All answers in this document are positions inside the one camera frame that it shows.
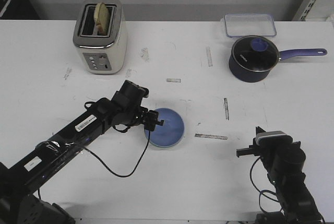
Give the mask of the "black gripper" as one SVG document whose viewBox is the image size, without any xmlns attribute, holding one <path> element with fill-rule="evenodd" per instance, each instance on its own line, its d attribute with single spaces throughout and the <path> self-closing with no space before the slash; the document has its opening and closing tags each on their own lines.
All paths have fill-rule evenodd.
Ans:
<svg viewBox="0 0 334 224">
<path fill-rule="evenodd" d="M 157 125 L 163 126 L 164 120 L 158 120 L 159 112 L 149 110 L 142 106 L 129 109 L 114 117 L 114 129 L 126 132 L 133 126 L 144 125 L 144 129 L 153 132 Z"/>
<path fill-rule="evenodd" d="M 255 140 L 259 140 L 261 133 L 268 131 L 256 126 Z M 237 149 L 236 156 L 260 156 L 263 161 L 300 161 L 300 142 L 293 140 L 261 140 L 254 142 L 247 148 Z"/>
</svg>

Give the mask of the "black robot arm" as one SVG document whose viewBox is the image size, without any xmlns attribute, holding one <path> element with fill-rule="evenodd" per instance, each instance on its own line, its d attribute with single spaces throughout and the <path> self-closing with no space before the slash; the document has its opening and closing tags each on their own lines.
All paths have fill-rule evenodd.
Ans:
<svg viewBox="0 0 334 224">
<path fill-rule="evenodd" d="M 141 106 L 149 90 L 124 81 L 111 100 L 86 102 L 86 111 L 11 168 L 1 165 L 1 223 L 75 223 L 62 207 L 45 202 L 34 193 L 86 146 L 109 128 L 144 125 L 154 131 L 164 121 L 158 112 Z"/>
<path fill-rule="evenodd" d="M 252 145 L 238 149 L 236 155 L 254 155 L 261 160 L 269 182 L 275 187 L 272 194 L 281 206 L 275 212 L 263 210 L 255 223 L 325 223 L 304 183 L 306 154 L 301 142 L 294 142 L 282 131 L 267 132 L 258 126 Z"/>
</svg>

